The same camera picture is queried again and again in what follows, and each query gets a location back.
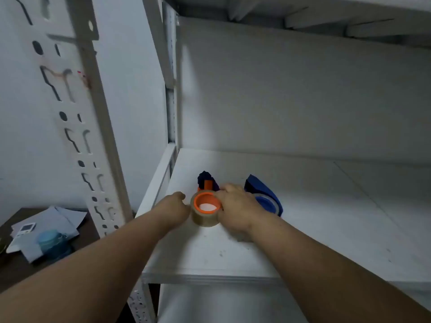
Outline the white paper sheets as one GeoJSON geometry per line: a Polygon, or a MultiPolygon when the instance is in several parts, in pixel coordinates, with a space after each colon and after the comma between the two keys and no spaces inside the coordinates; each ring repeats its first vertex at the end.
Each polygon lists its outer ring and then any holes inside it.
{"type": "Polygon", "coordinates": [[[66,234],[68,240],[79,235],[78,227],[83,222],[86,212],[68,210],[62,207],[51,206],[38,214],[30,216],[12,225],[12,242],[6,249],[7,254],[21,252],[29,263],[43,256],[37,243],[37,236],[44,231],[56,229],[66,234]],[[27,223],[36,223],[31,233],[16,237],[19,229],[27,223]]]}

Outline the person's right hand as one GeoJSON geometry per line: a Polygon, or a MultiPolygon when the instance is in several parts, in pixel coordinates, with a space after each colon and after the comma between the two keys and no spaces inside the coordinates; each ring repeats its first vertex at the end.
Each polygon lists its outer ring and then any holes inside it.
{"type": "Polygon", "coordinates": [[[218,214],[219,222],[232,233],[249,234],[266,211],[252,194],[239,185],[227,183],[220,191],[227,191],[227,195],[223,211],[218,214]]]}

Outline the white metal shelving rack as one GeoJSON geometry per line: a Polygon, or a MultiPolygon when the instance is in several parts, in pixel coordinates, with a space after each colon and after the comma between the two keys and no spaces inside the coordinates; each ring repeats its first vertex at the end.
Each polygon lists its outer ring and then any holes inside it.
{"type": "MultiPolygon", "coordinates": [[[[157,168],[136,217],[167,192],[257,176],[281,217],[431,306],[431,48],[179,16],[142,0],[137,59],[162,67],[136,100],[157,168]]],[[[100,238],[133,219],[100,75],[93,0],[0,0],[42,91],[31,105],[68,153],[100,238]]]]}

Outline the dark wooden side table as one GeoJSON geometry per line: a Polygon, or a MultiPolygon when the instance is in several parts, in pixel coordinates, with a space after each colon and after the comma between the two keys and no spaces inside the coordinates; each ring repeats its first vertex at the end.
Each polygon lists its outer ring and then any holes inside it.
{"type": "Polygon", "coordinates": [[[56,229],[77,251],[97,241],[99,233],[87,209],[23,207],[0,223],[0,293],[54,262],[42,253],[40,233],[56,229]]]}

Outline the brown tape roll orange core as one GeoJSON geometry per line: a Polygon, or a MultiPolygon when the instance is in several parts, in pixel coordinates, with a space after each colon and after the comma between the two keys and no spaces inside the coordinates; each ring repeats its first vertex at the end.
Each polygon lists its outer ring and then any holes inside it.
{"type": "Polygon", "coordinates": [[[190,201],[191,219],[200,227],[214,227],[219,224],[218,214],[222,204],[215,196],[215,191],[200,190],[190,201]]]}

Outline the person's left hand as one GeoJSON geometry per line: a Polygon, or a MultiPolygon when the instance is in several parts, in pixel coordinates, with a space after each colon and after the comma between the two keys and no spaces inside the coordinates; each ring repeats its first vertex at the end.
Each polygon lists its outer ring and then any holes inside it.
{"type": "Polygon", "coordinates": [[[189,205],[184,203],[184,200],[182,202],[169,201],[167,195],[157,203],[153,208],[153,212],[156,213],[156,217],[158,217],[160,224],[165,229],[172,230],[186,222],[190,216],[191,209],[189,205]]]}

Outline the person's right forearm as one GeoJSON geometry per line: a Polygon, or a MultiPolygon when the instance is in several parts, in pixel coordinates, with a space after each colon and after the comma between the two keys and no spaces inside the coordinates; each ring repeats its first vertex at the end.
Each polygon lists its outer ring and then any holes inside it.
{"type": "Polygon", "coordinates": [[[431,312],[362,266],[273,214],[248,231],[310,323],[431,323],[431,312]]]}

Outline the person's left forearm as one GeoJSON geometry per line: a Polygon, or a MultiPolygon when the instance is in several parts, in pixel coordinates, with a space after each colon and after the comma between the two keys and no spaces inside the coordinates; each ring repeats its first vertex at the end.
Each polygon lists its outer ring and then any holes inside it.
{"type": "Polygon", "coordinates": [[[175,226],[152,210],[0,294],[0,323],[116,323],[156,244],[175,226]]]}

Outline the dark blue orange tape dispenser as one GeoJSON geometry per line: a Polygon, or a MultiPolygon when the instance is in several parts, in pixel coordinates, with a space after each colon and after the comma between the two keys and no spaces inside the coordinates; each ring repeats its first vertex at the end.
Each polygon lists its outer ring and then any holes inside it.
{"type": "Polygon", "coordinates": [[[198,188],[197,188],[198,192],[202,190],[209,190],[214,192],[220,190],[215,179],[207,171],[203,171],[198,175],[197,182],[198,182],[198,188]]]}

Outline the blue round container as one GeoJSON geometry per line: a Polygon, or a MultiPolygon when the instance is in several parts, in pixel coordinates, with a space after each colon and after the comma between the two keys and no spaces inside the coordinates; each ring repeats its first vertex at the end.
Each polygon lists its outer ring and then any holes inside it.
{"type": "Polygon", "coordinates": [[[41,232],[37,236],[37,243],[42,254],[52,262],[61,260],[73,252],[68,236],[56,229],[41,232]]]}

